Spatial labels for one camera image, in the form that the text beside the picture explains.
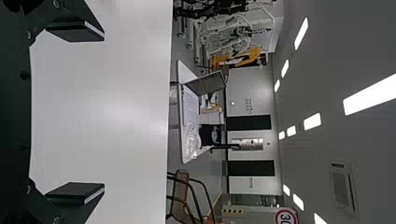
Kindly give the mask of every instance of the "table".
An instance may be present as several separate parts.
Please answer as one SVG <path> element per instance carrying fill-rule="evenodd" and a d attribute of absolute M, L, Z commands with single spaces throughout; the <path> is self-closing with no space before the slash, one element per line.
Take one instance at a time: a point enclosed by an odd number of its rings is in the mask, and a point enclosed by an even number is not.
<path fill-rule="evenodd" d="M 197 76 L 182 62 L 178 61 L 177 79 L 179 82 L 171 83 L 169 91 L 169 134 L 168 134 L 168 147 L 180 148 L 180 157 L 183 163 L 188 163 L 192 160 L 189 158 L 186 151 L 186 134 L 188 129 L 188 121 L 194 122 L 195 125 L 199 125 L 199 99 L 196 100 L 196 118 L 186 118 L 194 116 L 194 111 L 187 111 L 183 106 L 186 93 L 190 93 L 188 88 L 183 87 L 182 83 L 186 83 Z M 211 147 L 202 147 L 196 152 L 196 158 L 208 151 Z"/>

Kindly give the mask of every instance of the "light fixture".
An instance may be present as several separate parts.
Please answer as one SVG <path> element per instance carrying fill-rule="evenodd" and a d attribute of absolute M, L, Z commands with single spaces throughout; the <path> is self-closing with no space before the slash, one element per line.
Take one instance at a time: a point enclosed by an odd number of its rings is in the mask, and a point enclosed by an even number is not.
<path fill-rule="evenodd" d="M 315 217 L 315 224 L 327 224 L 318 214 L 314 214 Z"/>
<path fill-rule="evenodd" d="M 387 77 L 374 85 L 347 97 L 344 100 L 344 111 L 351 115 L 375 105 L 384 104 L 396 98 L 396 74 Z"/>
<path fill-rule="evenodd" d="M 279 140 L 282 140 L 285 138 L 285 132 L 279 133 Z"/>
<path fill-rule="evenodd" d="M 275 87 L 274 87 L 274 89 L 275 89 L 275 92 L 277 92 L 277 90 L 279 90 L 279 87 L 280 87 L 280 81 L 279 81 L 279 79 L 276 81 L 276 84 L 275 84 Z"/>
<path fill-rule="evenodd" d="M 288 137 L 293 136 L 297 133 L 296 126 L 291 126 L 286 130 Z"/>
<path fill-rule="evenodd" d="M 293 201 L 295 204 L 297 204 L 297 206 L 304 211 L 304 202 L 303 200 L 301 200 L 301 198 L 299 198 L 296 194 L 293 194 Z"/>
<path fill-rule="evenodd" d="M 289 70 L 289 60 L 286 60 L 285 64 L 283 65 L 282 72 L 281 72 L 282 77 L 284 77 L 286 75 L 288 70 Z"/>
<path fill-rule="evenodd" d="M 290 196 L 290 189 L 288 186 L 283 185 L 283 192 L 285 192 L 286 195 Z"/>
<path fill-rule="evenodd" d="M 303 25 L 300 28 L 300 31 L 297 34 L 296 39 L 294 40 L 294 48 L 297 50 L 300 47 L 301 42 L 304 39 L 305 33 L 308 30 L 308 18 L 305 18 Z"/>
<path fill-rule="evenodd" d="M 321 125 L 321 118 L 319 113 L 304 120 L 304 130 L 310 130 L 320 125 Z"/>

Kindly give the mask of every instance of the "black panel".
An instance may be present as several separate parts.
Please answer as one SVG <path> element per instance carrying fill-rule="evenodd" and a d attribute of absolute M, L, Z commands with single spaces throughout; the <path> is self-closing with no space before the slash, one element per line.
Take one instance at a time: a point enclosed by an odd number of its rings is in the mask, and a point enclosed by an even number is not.
<path fill-rule="evenodd" d="M 252 131 L 271 129 L 271 115 L 227 118 L 227 131 Z"/>
<path fill-rule="evenodd" d="M 228 161 L 228 176 L 275 176 L 274 161 Z"/>

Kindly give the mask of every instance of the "speed limit sign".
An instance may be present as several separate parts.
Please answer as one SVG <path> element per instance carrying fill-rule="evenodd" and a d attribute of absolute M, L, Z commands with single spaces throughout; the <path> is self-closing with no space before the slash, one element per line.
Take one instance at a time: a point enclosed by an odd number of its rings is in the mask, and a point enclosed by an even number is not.
<path fill-rule="evenodd" d="M 275 224 L 298 224 L 297 216 L 289 209 L 279 210 L 275 215 Z"/>

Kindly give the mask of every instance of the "black equipment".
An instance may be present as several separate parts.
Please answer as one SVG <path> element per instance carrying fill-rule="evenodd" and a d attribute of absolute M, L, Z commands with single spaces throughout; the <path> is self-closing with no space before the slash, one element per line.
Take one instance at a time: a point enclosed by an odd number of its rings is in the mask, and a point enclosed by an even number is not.
<path fill-rule="evenodd" d="M 78 195 L 77 189 L 91 189 L 85 191 L 91 198 L 84 203 L 54 203 L 29 179 L 29 47 L 45 29 L 68 42 L 104 41 L 105 31 L 84 0 L 0 0 L 0 27 L 0 223 L 85 223 L 104 195 L 103 185 L 97 190 L 82 183 L 63 186 L 65 198 Z"/>
<path fill-rule="evenodd" d="M 197 0 L 185 0 L 189 4 L 202 3 Z M 248 0 L 215 0 L 213 4 L 205 5 L 202 9 L 174 8 L 175 17 L 191 18 L 194 20 L 206 17 L 210 19 L 217 15 L 232 15 L 237 12 L 248 11 Z"/>

